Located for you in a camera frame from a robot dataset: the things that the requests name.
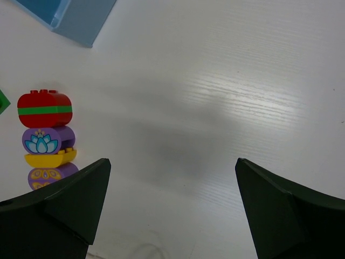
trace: white table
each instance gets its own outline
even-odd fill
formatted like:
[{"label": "white table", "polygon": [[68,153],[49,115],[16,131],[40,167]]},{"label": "white table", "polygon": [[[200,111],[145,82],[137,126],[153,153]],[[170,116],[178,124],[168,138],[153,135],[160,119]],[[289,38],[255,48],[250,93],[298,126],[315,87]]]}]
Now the white table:
[{"label": "white table", "polygon": [[18,98],[73,103],[83,168],[110,158],[94,246],[112,258],[254,259],[234,166],[345,198],[343,0],[118,0],[93,49],[0,0],[0,200],[30,191]]}]

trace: toy block tower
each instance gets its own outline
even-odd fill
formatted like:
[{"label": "toy block tower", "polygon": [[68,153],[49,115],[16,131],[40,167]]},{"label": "toy block tower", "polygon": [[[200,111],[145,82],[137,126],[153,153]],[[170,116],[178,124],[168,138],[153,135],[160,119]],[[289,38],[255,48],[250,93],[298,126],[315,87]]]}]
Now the toy block tower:
[{"label": "toy block tower", "polygon": [[26,162],[34,167],[28,176],[33,190],[78,171],[71,162],[77,155],[70,99],[55,90],[32,90],[18,100],[19,119],[28,127],[22,137]]}]

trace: light blue container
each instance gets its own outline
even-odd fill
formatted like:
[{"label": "light blue container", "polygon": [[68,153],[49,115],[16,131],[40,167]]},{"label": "light blue container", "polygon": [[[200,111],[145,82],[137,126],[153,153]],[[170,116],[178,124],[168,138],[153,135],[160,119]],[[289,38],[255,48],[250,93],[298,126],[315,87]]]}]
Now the light blue container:
[{"label": "light blue container", "polygon": [[116,0],[12,0],[51,31],[92,47]]}]

